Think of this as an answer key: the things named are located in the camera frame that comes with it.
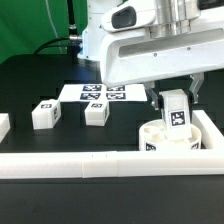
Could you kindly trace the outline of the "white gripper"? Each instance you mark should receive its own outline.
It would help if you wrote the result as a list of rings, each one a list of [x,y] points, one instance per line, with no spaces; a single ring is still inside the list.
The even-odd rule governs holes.
[[[197,104],[203,72],[220,68],[224,68],[222,28],[161,39],[151,39],[147,29],[108,34],[100,49],[102,82],[107,87],[144,83],[155,110],[160,105],[154,81],[192,74],[189,91]]]

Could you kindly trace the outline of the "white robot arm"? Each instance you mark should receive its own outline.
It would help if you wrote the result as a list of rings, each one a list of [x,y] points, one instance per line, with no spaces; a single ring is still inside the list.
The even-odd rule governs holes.
[[[189,75],[191,99],[207,71],[224,68],[224,6],[201,10],[198,0],[128,0],[106,12],[100,46],[108,87],[142,83],[155,107],[157,80]]]

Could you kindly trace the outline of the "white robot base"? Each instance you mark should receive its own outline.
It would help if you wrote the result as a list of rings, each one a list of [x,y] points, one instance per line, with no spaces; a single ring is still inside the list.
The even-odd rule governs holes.
[[[82,32],[80,59],[99,61],[100,44],[105,31],[100,27],[101,17],[123,0],[87,0],[87,26]]]

